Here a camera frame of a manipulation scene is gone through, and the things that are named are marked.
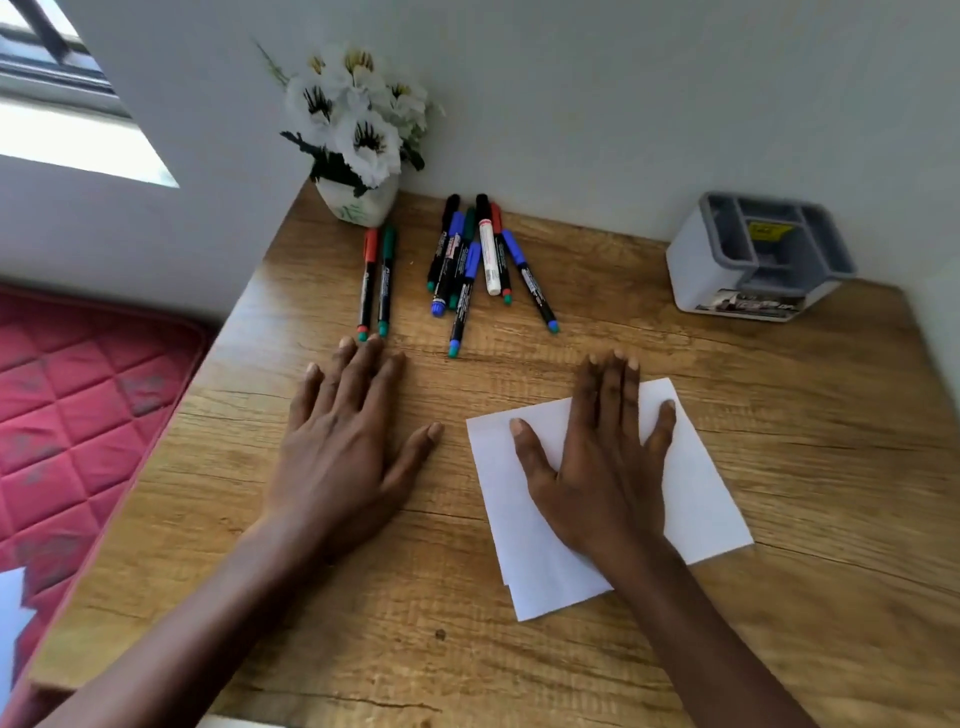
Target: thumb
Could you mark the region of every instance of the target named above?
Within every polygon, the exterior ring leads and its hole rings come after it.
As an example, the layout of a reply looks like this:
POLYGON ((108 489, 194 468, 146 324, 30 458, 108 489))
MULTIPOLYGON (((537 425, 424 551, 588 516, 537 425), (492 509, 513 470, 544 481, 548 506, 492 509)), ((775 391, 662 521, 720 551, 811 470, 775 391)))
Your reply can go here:
POLYGON ((543 477, 554 478, 557 473, 546 461, 546 453, 537 433, 523 420, 510 420, 510 433, 514 436, 516 457, 527 476, 527 482, 532 483, 543 477))
POLYGON ((666 452, 673 442, 673 425, 677 423, 677 405, 673 400, 667 400, 660 405, 660 414, 657 416, 657 426, 650 433, 644 447, 654 456, 654 459, 663 466, 666 452))

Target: right hand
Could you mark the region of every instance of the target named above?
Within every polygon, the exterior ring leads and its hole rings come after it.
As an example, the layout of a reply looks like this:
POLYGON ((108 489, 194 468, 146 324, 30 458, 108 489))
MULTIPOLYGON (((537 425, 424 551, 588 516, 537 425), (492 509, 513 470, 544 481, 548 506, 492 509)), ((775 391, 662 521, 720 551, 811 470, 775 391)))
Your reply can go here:
POLYGON ((673 439, 676 404, 666 401, 645 445, 639 435, 640 370, 610 352, 577 370, 560 472, 547 463, 540 439, 511 420, 516 456, 530 496, 554 533, 609 578, 624 548, 664 542, 663 460, 673 439))

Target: blue marker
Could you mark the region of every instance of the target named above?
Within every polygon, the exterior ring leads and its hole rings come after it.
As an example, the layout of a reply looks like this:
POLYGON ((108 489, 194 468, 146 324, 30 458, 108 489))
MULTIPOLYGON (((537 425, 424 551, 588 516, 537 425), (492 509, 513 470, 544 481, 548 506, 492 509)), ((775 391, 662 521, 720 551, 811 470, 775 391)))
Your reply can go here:
POLYGON ((523 282, 526 283, 527 290, 530 291, 530 295, 534 297, 534 303, 537 305, 537 309, 540 311, 540 316, 543 317, 546 327, 550 329, 550 333, 557 333, 560 331, 560 324, 557 323, 557 317, 553 315, 553 311, 550 310, 550 304, 546 302, 546 298, 543 296, 543 291, 540 290, 537 279, 535 279, 534 274, 530 272, 530 266, 527 265, 527 259, 523 257, 523 251, 514 240, 514 234, 510 231, 503 231, 503 241, 510 250, 510 256, 514 259, 516 269, 519 271, 523 282))
POLYGON ((444 254, 444 265, 441 267, 440 276, 437 279, 437 289, 433 294, 433 303, 430 304, 430 313, 437 317, 444 315, 446 302, 450 300, 450 289, 453 287, 453 279, 457 274, 457 257, 460 254, 465 222, 463 212, 457 210, 453 213, 453 219, 450 221, 450 241, 444 254))
POLYGON ((460 289, 460 301, 457 302, 457 317, 453 320, 453 330, 450 332, 450 350, 447 355, 451 359, 457 358, 460 351, 460 342, 464 340, 464 328, 467 326, 467 314, 470 311, 470 294, 473 293, 473 282, 477 278, 477 268, 480 267, 480 258, 483 248, 478 240, 470 243, 467 251, 467 269, 464 272, 464 287, 460 289))

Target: wood grain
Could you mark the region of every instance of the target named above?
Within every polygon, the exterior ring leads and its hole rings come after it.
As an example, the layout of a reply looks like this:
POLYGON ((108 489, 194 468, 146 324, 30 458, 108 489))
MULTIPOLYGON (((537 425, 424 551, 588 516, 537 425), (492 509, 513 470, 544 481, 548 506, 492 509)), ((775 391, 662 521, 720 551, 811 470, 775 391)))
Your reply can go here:
MULTIPOLYGON (((825 726, 960 721, 960 439, 902 293, 856 282, 787 325, 684 314, 663 247, 507 216, 562 326, 474 294, 461 358, 429 316, 442 203, 403 196, 397 433, 447 423, 408 508, 319 574, 217 704, 289 726, 677 726, 614 595, 518 624, 464 420, 566 397, 614 342, 670 376, 757 546, 696 568, 825 726)), ((33 664, 76 688, 214 568, 257 514, 306 364, 356 326, 362 232, 304 188, 33 664)))

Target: left hand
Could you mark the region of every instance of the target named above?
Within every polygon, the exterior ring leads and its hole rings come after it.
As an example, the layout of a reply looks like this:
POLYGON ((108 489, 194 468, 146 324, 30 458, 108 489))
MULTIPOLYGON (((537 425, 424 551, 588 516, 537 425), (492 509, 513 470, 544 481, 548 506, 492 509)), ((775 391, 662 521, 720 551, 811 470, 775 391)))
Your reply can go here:
POLYGON ((444 426, 414 432, 386 461, 387 427, 402 352, 383 361, 377 336, 344 337, 328 373, 310 364, 290 403, 287 432, 261 524, 278 525, 297 560, 332 560, 375 535, 413 490, 444 426))

